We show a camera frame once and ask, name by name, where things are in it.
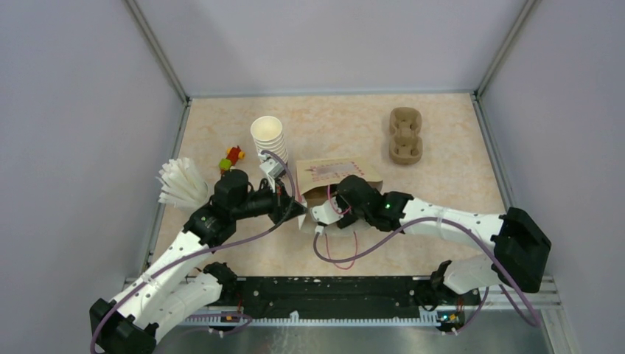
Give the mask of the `cream Cakes paper bag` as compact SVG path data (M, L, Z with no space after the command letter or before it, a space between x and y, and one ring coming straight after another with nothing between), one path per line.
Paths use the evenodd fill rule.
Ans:
M338 184L351 175L364 179L377 190L382 189L383 177L363 157L298 160L296 162L298 199L305 198L308 207L308 213L297 218L298 229L301 232L316 234L316 223L310 213L312 208L331 198L335 199ZM339 240L348 243L353 247L354 254L358 254L358 236L370 228L365 221L357 222L347 229L339 229L337 223L332 224L325 228L323 235L320 235L318 250L323 256L336 260L338 255L331 251L331 247Z

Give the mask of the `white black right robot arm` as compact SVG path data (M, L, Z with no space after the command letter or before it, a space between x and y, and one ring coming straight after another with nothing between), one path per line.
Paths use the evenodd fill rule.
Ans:
M434 273L434 298L451 304L475 288L507 285L524 293L540 290L551 241L524 210L481 214L437 206L403 192L381 193L358 176L336 188L350 223L364 221L381 232L428 235L474 247L482 253L445 262Z

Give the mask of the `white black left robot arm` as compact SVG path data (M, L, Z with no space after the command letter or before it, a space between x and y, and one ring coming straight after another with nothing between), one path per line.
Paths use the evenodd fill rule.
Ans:
M203 306L232 302L236 285L221 265L187 284L182 280L216 251L236 246L227 240L237 221L267 215L279 227L306 211L280 181L271 187L262 179L252 190L245 172L225 172L209 202L192 213L169 248L124 291L91 306L90 351L152 353L171 329Z

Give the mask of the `brown pulp cup carrier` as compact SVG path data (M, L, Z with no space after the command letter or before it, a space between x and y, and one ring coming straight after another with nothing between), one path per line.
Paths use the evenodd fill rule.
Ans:
M389 157L392 162L411 165L419 162L423 154L423 142L419 135L422 115L415 108L397 107L389 114Z

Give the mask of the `stack of white paper cups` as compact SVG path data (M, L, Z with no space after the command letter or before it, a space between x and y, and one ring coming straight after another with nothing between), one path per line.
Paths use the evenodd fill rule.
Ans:
M269 150L283 162L289 162L283 124L278 118L263 116L255 119L251 124L250 133L258 153Z

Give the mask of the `red green toy block figure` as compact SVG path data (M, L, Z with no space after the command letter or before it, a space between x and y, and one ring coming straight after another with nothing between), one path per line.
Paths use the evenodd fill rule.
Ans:
M241 149L239 145L230 147L226 156L220 160L218 167L220 169L220 173L224 174L227 171L230 171L233 167L236 166L239 160L243 160L245 158L245 152Z

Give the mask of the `bundle of white paper straws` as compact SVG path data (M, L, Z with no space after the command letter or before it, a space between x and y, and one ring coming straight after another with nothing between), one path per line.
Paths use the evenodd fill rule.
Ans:
M190 158L170 159L156 179L161 183L160 204L194 212L209 200L209 186Z

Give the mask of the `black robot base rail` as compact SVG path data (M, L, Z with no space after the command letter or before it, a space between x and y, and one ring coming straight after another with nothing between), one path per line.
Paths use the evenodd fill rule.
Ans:
M223 290L213 308L233 309L255 320L417 319L450 306L478 305L479 291L458 295L428 277L238 277L225 263L202 272Z

